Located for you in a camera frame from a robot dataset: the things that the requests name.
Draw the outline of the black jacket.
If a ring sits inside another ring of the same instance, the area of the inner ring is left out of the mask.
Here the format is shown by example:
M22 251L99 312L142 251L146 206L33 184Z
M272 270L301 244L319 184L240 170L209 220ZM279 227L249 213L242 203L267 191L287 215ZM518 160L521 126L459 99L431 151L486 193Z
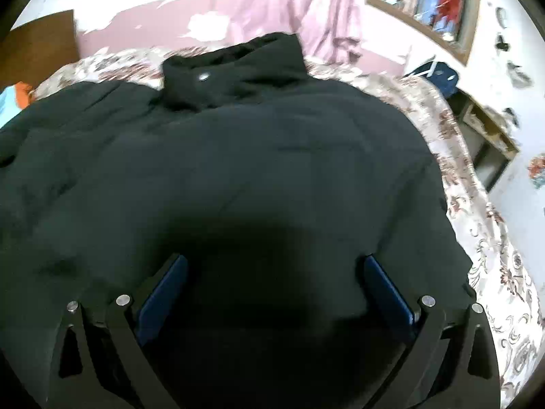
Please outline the black jacket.
M187 408L341 408L392 357L358 259L456 319L475 298L441 170L393 106L311 77L293 35L82 82L1 130L1 349L46 400L66 305L188 262L150 360Z

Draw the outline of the orange blue brown clothes pile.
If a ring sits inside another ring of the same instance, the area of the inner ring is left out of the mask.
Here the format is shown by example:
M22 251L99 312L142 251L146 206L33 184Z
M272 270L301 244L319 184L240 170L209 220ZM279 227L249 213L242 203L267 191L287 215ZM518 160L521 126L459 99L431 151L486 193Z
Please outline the orange blue brown clothes pile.
M18 82L6 87L0 95L0 127L5 126L33 101L33 87Z

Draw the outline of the floral satin bedspread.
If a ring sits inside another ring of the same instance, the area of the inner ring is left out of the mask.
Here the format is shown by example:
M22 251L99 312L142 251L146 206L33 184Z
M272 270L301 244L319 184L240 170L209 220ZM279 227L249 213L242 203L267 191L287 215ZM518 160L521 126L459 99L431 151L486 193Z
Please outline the floral satin bedspread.
M535 287L471 164L446 100L417 77L365 76L306 60L293 36L226 49L124 51L57 70L34 98L105 89L177 130L160 156L185 230L197 313L223 303L271 362L306 362L330 383L339 363L381 364L401 344L368 311L361 259L373 255L412 301L456 317L484 307L501 405L541 382L544 325Z

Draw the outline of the wooden desk shelf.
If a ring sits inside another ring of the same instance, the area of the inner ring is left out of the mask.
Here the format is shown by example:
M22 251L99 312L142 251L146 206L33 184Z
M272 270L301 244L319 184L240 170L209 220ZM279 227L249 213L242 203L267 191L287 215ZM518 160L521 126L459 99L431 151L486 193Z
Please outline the wooden desk shelf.
M479 181L490 192L520 152L511 123L464 91L447 99L469 149Z

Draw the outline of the dark blue backpack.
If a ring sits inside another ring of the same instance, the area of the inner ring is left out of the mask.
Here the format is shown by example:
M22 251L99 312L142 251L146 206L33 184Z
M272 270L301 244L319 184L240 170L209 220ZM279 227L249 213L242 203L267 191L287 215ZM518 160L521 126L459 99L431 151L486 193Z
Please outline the dark blue backpack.
M441 61L428 61L407 73L406 76L418 76L426 79L439 90L445 99L450 98L458 91L459 74L450 65Z

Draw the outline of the wooden headboard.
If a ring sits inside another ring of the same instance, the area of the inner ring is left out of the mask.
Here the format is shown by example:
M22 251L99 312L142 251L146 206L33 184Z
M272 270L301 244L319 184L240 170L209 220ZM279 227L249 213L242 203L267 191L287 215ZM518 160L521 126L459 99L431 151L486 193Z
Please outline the wooden headboard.
M37 18L1 42L1 90L18 82L39 86L62 66L80 60L72 10Z

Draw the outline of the pink curtain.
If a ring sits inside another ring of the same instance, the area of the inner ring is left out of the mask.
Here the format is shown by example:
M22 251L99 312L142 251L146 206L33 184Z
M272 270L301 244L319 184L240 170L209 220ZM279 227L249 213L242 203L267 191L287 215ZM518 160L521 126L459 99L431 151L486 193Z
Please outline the pink curtain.
M237 0L228 28L232 43L268 33L297 35L305 56L354 64L362 55L366 0Z

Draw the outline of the round wall clock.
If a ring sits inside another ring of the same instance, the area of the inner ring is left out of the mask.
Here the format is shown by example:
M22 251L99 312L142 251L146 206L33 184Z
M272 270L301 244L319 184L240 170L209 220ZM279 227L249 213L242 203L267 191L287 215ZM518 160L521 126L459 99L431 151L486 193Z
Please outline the round wall clock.
M495 9L495 14L500 27L505 30L508 27L508 16L506 9L501 6L497 6Z

